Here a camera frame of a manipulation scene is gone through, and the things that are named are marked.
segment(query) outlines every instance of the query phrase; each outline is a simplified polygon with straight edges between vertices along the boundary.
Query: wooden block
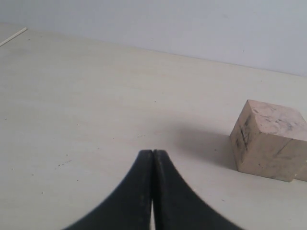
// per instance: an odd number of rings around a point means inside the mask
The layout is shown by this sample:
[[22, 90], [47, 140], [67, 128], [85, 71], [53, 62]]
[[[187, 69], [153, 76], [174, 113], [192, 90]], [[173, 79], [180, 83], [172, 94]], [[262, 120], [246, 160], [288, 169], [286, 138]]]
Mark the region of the wooden block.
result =
[[307, 123], [297, 110], [247, 100], [230, 139], [238, 171], [288, 182], [306, 171], [307, 179]]

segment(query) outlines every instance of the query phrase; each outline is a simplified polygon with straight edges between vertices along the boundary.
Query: white table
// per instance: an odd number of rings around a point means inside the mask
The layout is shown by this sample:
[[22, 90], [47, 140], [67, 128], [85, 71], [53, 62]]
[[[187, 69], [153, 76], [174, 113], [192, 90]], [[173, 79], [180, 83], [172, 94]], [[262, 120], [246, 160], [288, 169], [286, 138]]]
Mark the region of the white table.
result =
[[307, 117], [306, 78], [33, 30], [0, 72], [1, 229], [66, 227], [155, 148], [239, 226], [306, 228], [307, 183], [237, 172], [228, 138], [246, 99]]

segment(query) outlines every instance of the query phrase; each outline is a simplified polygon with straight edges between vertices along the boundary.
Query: wooden cube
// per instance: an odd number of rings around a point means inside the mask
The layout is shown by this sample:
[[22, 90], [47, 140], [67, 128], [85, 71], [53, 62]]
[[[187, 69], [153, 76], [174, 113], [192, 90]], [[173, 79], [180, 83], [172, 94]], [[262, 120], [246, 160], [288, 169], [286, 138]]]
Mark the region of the wooden cube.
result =
[[240, 172], [288, 182], [307, 173], [307, 123], [295, 109], [247, 100], [230, 139]]

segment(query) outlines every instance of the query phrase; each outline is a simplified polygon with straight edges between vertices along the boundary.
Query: white wall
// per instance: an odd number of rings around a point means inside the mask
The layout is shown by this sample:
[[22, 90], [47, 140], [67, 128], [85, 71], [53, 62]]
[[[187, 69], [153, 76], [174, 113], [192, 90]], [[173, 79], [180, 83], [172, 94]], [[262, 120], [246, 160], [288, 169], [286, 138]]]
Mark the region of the white wall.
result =
[[306, 0], [0, 0], [1, 21], [307, 76]]

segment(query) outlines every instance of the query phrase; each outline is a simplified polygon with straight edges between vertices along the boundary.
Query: wall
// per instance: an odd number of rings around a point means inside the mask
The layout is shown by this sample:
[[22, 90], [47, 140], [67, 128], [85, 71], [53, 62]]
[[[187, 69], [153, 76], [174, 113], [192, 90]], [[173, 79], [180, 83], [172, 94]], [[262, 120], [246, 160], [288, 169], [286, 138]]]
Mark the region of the wall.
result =
[[307, 76], [305, 0], [1, 0], [0, 22]]

